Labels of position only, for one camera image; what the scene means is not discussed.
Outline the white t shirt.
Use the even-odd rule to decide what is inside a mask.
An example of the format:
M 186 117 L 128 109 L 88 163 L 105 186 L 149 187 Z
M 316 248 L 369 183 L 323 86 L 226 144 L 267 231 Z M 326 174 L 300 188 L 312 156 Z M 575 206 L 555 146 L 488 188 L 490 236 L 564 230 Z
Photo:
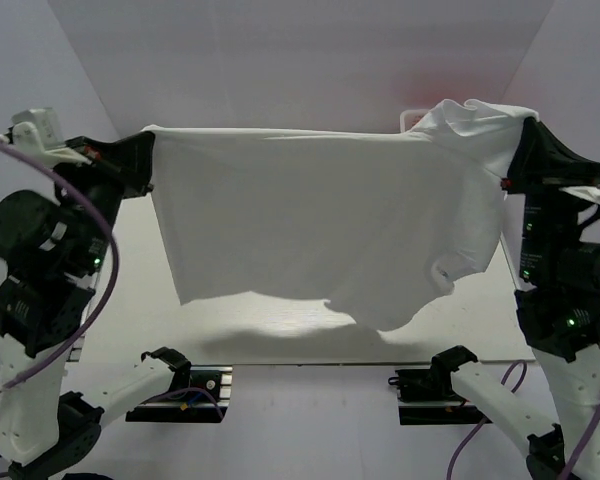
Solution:
M 485 271 L 534 110 L 444 100 L 375 134 L 149 127 L 152 199 L 181 303 L 321 300 L 378 331 Z

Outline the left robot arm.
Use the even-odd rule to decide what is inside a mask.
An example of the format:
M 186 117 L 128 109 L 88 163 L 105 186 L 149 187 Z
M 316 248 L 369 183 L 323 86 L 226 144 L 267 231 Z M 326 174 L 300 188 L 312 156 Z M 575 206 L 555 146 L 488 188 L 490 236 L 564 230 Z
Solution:
M 143 354 L 109 387 L 61 389 L 71 347 L 108 301 L 90 282 L 119 255 L 120 205 L 153 188 L 154 143 L 151 132 L 71 139 L 44 168 L 52 197 L 19 190 L 0 202 L 0 459 L 10 479 L 50 478 L 80 462 L 113 420 L 190 390 L 190 362 L 167 347 Z

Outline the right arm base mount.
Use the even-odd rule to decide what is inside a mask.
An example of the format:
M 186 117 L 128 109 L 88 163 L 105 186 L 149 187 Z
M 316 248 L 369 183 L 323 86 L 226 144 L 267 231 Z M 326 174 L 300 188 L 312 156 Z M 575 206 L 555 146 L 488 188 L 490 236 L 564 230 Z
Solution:
M 430 368 L 396 370 L 387 380 L 396 393 L 401 426 L 477 425 L 483 414 L 433 377 Z

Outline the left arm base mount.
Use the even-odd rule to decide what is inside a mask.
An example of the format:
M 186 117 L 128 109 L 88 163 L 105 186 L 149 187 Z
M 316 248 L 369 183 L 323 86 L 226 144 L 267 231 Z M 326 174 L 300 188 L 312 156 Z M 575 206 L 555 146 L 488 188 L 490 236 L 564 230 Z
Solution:
M 142 404 L 125 416 L 127 423 L 219 424 L 227 412 L 233 368 L 193 367 L 183 392 Z

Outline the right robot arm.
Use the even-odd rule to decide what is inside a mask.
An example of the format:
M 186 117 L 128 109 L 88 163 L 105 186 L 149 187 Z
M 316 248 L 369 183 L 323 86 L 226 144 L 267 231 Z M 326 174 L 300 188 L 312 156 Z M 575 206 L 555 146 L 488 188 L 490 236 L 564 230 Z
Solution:
M 479 372 L 462 346 L 437 354 L 428 381 L 441 397 L 472 403 L 508 437 L 519 439 L 536 479 L 600 479 L 600 243 L 582 240 L 600 220 L 600 163 L 564 146 L 527 119 L 501 182 L 525 198 L 517 319 L 542 368 L 557 419 L 534 421 L 503 384 Z

